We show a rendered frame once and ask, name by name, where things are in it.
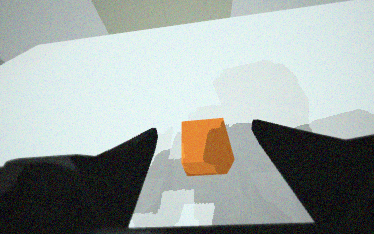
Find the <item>orange block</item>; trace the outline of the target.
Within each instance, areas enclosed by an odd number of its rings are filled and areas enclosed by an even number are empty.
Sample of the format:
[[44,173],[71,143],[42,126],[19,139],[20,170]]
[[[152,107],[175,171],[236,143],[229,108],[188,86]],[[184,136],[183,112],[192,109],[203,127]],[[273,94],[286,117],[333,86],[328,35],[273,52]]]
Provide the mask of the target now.
[[234,160],[223,118],[181,121],[181,163],[187,176],[227,174]]

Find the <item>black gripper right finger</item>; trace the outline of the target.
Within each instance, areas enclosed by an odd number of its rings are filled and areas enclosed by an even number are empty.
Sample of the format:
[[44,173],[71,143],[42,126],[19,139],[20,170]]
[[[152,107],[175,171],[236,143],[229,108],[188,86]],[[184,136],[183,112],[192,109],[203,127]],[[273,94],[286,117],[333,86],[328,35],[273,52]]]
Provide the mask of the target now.
[[341,139],[258,119],[252,131],[314,222],[352,221],[374,189],[374,134]]

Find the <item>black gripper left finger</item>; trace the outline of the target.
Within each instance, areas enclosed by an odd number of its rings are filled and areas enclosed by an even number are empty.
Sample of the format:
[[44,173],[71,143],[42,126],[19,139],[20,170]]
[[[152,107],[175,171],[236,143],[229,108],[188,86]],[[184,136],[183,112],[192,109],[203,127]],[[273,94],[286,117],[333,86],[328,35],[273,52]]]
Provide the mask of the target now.
[[128,228],[158,140],[151,128],[96,156],[70,154],[17,158],[35,177],[31,190],[78,188],[103,228]]

